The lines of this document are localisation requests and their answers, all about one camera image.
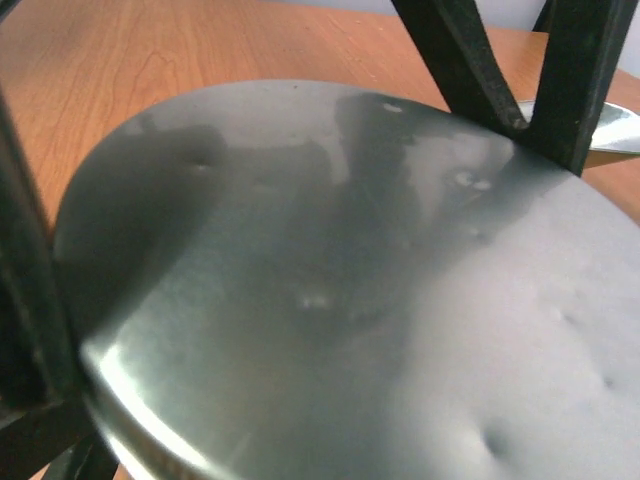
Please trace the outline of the silver jar lid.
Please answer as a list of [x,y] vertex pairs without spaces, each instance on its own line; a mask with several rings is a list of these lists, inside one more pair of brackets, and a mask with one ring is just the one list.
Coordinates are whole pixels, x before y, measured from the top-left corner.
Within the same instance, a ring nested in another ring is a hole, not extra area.
[[310,81],[114,130],[54,262],[136,479],[635,479],[639,229],[510,139]]

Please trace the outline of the metal scoop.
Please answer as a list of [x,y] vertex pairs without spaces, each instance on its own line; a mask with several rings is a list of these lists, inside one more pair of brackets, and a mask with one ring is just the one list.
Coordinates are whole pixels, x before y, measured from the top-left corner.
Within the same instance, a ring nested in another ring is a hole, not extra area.
[[639,114],[605,103],[591,137],[586,164],[616,163],[639,156]]

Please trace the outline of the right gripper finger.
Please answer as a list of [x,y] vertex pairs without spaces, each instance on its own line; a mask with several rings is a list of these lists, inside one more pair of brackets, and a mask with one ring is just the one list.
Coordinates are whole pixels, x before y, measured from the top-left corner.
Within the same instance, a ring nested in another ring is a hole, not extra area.
[[1,476],[111,479],[118,462],[80,398],[51,238],[8,107],[1,108]]

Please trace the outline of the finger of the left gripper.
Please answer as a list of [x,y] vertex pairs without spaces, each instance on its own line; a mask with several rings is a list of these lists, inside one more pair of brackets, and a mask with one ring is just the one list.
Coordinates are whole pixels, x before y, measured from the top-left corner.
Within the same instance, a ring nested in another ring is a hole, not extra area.
[[450,111],[490,130],[528,126],[473,0],[393,0]]
[[575,175],[586,165],[636,1],[547,1],[534,25],[548,42],[528,115],[528,147]]

